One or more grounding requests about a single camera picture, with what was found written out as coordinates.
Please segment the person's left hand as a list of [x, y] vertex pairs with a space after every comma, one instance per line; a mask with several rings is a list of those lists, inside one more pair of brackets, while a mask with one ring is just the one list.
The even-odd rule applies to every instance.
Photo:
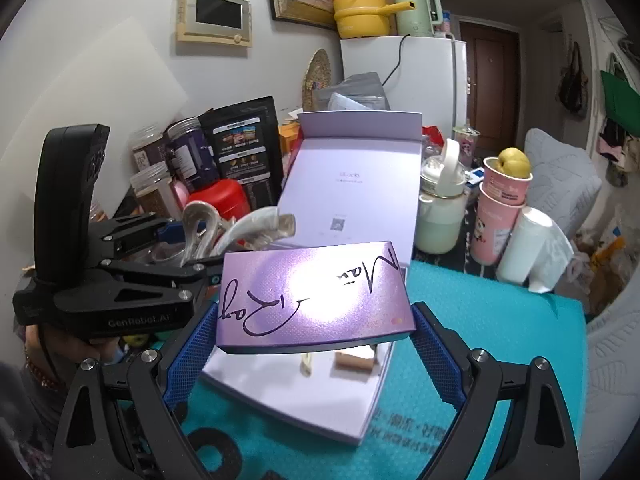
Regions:
[[49, 325], [25, 328], [25, 354], [29, 362], [51, 382], [69, 387], [79, 364], [87, 358], [111, 362], [118, 345], [117, 338], [82, 341]]

